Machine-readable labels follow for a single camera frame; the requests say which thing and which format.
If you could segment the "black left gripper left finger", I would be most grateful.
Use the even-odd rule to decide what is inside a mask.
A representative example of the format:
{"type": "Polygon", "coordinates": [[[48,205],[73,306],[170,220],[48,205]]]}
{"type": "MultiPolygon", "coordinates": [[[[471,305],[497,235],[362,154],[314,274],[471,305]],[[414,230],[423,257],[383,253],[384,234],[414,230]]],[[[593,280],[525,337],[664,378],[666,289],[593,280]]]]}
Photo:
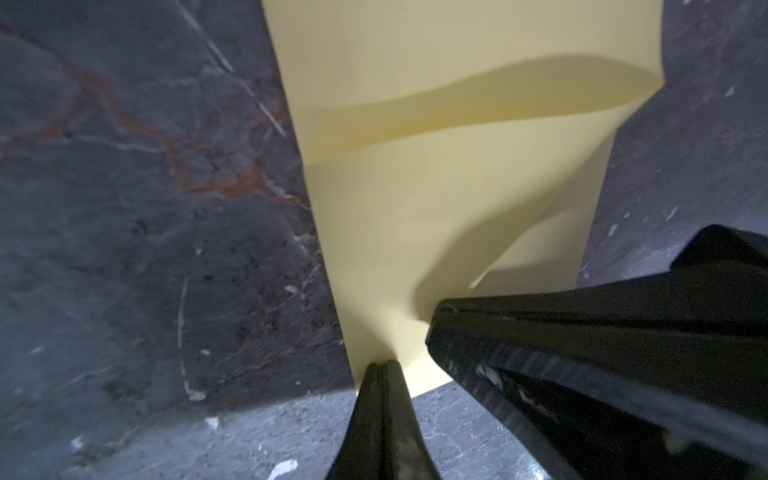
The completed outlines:
{"type": "Polygon", "coordinates": [[[382,464],[382,366],[370,364],[327,479],[379,479],[382,464]]]}

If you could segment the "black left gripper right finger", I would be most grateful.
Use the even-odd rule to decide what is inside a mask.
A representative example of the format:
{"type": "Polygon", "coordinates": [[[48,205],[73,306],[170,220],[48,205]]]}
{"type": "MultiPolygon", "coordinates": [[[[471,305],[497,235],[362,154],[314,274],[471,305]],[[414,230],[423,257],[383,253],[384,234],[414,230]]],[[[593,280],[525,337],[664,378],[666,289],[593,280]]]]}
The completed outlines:
{"type": "Polygon", "coordinates": [[[440,479],[429,455],[400,364],[383,365],[384,413],[382,460],[384,479],[440,479]]]}

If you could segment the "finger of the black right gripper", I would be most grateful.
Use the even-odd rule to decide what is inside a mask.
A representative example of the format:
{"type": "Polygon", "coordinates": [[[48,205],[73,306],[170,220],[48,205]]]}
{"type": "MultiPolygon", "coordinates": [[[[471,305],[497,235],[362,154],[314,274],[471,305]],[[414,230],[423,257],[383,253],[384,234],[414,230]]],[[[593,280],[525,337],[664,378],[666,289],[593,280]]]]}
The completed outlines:
{"type": "Polygon", "coordinates": [[[554,479],[767,468],[763,235],[711,225],[664,273],[447,299],[426,344],[554,479]]]}

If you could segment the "yellow square paper sheet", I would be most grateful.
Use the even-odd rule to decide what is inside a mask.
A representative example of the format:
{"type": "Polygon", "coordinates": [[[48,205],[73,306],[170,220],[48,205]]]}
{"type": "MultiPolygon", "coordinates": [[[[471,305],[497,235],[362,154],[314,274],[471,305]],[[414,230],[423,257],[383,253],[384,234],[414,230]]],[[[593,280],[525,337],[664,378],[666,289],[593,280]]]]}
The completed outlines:
{"type": "Polygon", "coordinates": [[[442,386],[440,301],[574,285],[615,134],[664,83],[663,5],[263,8],[353,377],[442,386]]]}

